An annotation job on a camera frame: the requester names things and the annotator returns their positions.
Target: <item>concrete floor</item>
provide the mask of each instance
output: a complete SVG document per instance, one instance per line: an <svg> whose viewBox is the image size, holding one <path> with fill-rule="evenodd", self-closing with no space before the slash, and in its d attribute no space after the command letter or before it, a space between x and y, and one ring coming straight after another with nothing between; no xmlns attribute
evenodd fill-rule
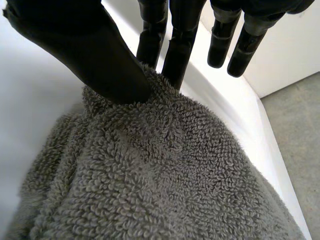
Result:
<svg viewBox="0 0 320 240"><path fill-rule="evenodd" d="M261 99L313 240L320 240L320 72Z"/></svg>

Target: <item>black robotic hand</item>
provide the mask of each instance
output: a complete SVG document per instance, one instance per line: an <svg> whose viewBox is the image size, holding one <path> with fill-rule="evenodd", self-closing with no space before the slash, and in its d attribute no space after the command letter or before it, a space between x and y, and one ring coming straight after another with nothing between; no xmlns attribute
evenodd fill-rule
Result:
<svg viewBox="0 0 320 240"><path fill-rule="evenodd" d="M128 0L120 1L126 5ZM313 1L210 0L215 23L208 64L219 68L224 63L241 10L245 23L228 66L229 74L235 77L243 74L268 28L285 13L300 13ZM180 89L206 0L138 0L143 31L136 58L101 0L7 2L3 14L20 34L51 53L98 94L127 104L144 102L150 95L138 61L157 65L168 7L173 32L162 73Z"/></svg>

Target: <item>white surface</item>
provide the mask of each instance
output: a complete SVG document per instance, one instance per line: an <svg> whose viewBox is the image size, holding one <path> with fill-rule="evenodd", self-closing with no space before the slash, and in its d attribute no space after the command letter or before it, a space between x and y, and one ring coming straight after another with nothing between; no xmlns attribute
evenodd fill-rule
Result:
<svg viewBox="0 0 320 240"><path fill-rule="evenodd" d="M123 1L109 0L107 9L135 53L142 28L139 7L135 0ZM160 68L171 30L169 26ZM24 175L56 118L81 99L82 84L60 62L16 33L3 17L0 41L0 191L5 193L0 198L1 236L19 202ZM226 122L311 239L259 98L243 77L235 79L225 68L207 65L209 44L210 34L200 25L181 91Z"/></svg>
<svg viewBox="0 0 320 240"><path fill-rule="evenodd" d="M268 30L244 73L245 79L260 98L320 71L319 12L320 1L316 0L305 12L286 14ZM208 1L201 21L211 31L214 20ZM242 14L228 52L229 57L243 23Z"/></svg>

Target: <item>gray towel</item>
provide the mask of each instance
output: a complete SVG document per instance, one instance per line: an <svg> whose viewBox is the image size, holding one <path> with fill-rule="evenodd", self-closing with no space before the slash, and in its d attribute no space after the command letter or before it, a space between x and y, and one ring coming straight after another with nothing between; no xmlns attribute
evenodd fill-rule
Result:
<svg viewBox="0 0 320 240"><path fill-rule="evenodd" d="M304 239L225 124L145 73L144 104L84 88L84 110L57 121L26 175L6 239Z"/></svg>

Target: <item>white wall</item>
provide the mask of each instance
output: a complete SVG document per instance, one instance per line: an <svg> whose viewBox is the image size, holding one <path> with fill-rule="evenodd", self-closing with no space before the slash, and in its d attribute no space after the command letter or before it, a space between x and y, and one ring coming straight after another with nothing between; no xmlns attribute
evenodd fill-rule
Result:
<svg viewBox="0 0 320 240"><path fill-rule="evenodd" d="M320 1L316 0L305 12L286 14L268 30L244 73L260 98L320 71L319 13ZM214 19L208 1L201 16L207 30L211 31ZM229 57L243 22L242 15L228 52Z"/></svg>

